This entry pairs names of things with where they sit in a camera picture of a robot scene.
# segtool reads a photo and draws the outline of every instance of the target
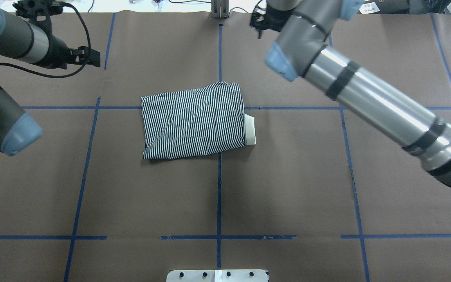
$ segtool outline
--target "white mounting plate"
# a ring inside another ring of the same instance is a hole
[[[261,269],[181,270],[170,271],[166,282],[269,282],[268,273]]]

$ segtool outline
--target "black and white striped fabric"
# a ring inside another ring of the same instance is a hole
[[[246,146],[245,109],[236,83],[161,93],[141,102],[144,159],[211,155]]]

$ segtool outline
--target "black box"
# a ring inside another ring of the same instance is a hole
[[[371,4],[377,5],[379,11],[373,12],[373,14],[409,14],[410,5],[408,0],[366,0],[364,5]],[[371,11],[360,14],[372,14]]]

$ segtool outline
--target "robotic arm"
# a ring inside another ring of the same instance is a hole
[[[300,76],[312,83],[418,157],[424,170],[451,187],[451,125],[325,44],[333,24],[339,18],[351,20],[362,4],[268,0],[265,14],[256,7],[251,25],[259,37],[271,26],[281,30],[265,59],[272,70],[289,81]]]
[[[91,49],[88,30],[82,18],[80,20],[86,31],[87,47],[70,49],[52,34],[50,16],[61,14],[63,7],[71,7],[77,12],[74,6],[54,0],[21,0],[15,3],[14,7],[17,10],[16,16],[0,9],[1,56],[48,69],[66,69],[67,64],[77,64],[81,67],[69,75],[53,76],[11,64],[0,65],[14,66],[50,78],[69,77],[81,71],[86,64],[100,67],[100,53]],[[19,16],[28,18],[29,22]],[[36,141],[42,133],[41,127],[32,117],[0,87],[0,152],[16,155]]]

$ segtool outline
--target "cable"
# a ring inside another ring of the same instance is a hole
[[[19,70],[23,70],[23,71],[28,72],[28,73],[32,73],[32,74],[35,74],[35,75],[48,77],[48,78],[66,78],[66,77],[71,77],[71,76],[77,74],[78,72],[80,72],[86,66],[86,63],[90,59],[91,42],[90,42],[90,34],[88,33],[88,28],[86,28],[85,21],[83,21],[83,18],[79,14],[78,9],[76,9],[76,7],[74,7],[70,3],[66,3],[66,2],[58,2],[58,3],[60,3],[63,7],[70,7],[70,8],[72,8],[76,12],[76,14],[78,15],[78,18],[81,21],[81,24],[83,25],[83,28],[85,29],[86,40],[88,41],[88,55],[86,55],[85,61],[83,62],[81,67],[79,69],[77,69],[75,72],[70,73],[70,74],[66,74],[66,75],[49,75],[49,74],[45,74],[45,73],[41,73],[41,72],[36,72],[36,71],[30,70],[30,69],[27,69],[27,68],[24,68],[24,67],[21,67],[21,66],[17,66],[17,65],[14,65],[14,64],[9,64],[9,63],[0,63],[0,66],[12,67],[12,68],[16,68],[16,69],[19,69]]]
[[[249,12],[247,12],[247,10],[243,9],[242,7],[234,7],[231,9],[231,11],[234,9],[242,9],[243,11],[245,11],[245,13],[250,14]]]
[[[189,3],[189,2],[200,2],[200,3],[211,3],[210,1],[201,1],[201,0],[188,0],[188,1],[181,1],[181,2],[175,2],[172,0],[168,0],[170,3],[175,3],[175,4],[182,4],[182,3]]]
[[[88,13],[91,11],[91,9],[93,9],[93,4],[95,3],[95,0],[92,0],[92,6],[90,7],[90,9],[88,9]]]

